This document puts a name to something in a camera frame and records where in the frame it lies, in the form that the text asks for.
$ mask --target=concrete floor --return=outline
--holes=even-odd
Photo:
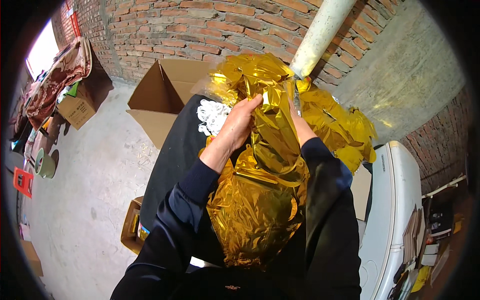
[[[125,112],[134,87],[114,83],[98,112],[58,144],[52,179],[24,200],[41,277],[56,300],[109,299],[136,255],[120,243],[130,200],[144,194],[159,151]]]

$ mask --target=black jacket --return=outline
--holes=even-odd
[[[301,296],[292,295],[275,274],[256,270],[204,267],[185,273],[208,194],[219,177],[198,159],[161,202],[154,228],[111,300],[358,299],[359,236],[349,188],[352,175],[320,138],[307,141],[301,151],[311,174]]]

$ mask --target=red stool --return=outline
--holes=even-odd
[[[13,186],[25,196],[32,198],[33,174],[15,167],[13,171]]]

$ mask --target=white pipe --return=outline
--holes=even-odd
[[[324,0],[290,65],[301,79],[310,75],[355,2],[356,0]]]
[[[465,178],[467,178],[466,175],[460,176],[460,177],[458,177],[457,179],[454,179],[454,180],[452,180],[451,182],[447,183],[446,185],[444,185],[444,186],[436,189],[435,191],[423,195],[421,198],[422,198],[422,199],[423,199],[423,198],[427,198],[427,197],[428,197],[428,198],[433,198],[433,195],[435,195],[435,194],[438,193],[438,192],[443,191],[443,190],[446,189],[446,188],[450,188],[450,187],[453,187],[453,186],[457,187],[457,186],[458,186],[458,183],[459,183],[460,181],[462,181],[463,179],[465,179]]]

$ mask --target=black sleeve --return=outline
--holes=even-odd
[[[305,252],[309,299],[360,298],[358,223],[348,168],[328,151],[320,138],[302,147],[309,171]]]
[[[168,298],[190,263],[193,235],[218,177],[198,159],[185,179],[167,194],[158,207],[153,229],[117,284],[112,300]]]

